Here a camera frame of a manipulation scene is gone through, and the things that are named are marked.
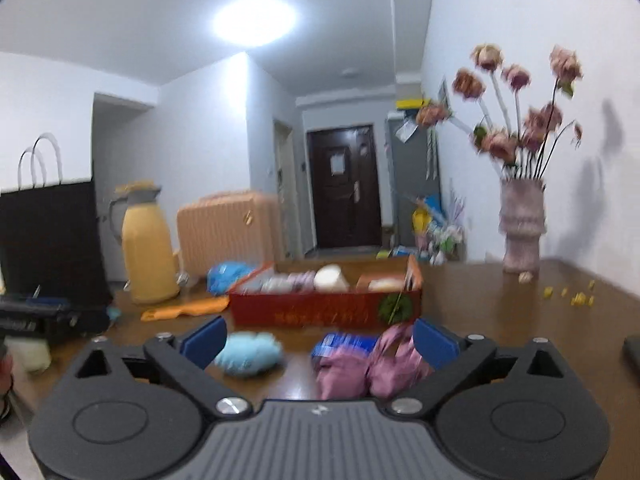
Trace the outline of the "person's left hand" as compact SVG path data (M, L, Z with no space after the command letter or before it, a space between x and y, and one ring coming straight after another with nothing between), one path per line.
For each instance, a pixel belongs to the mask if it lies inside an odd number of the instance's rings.
M0 358L0 424L11 414L9 394L13 388L13 359L4 344L1 346Z

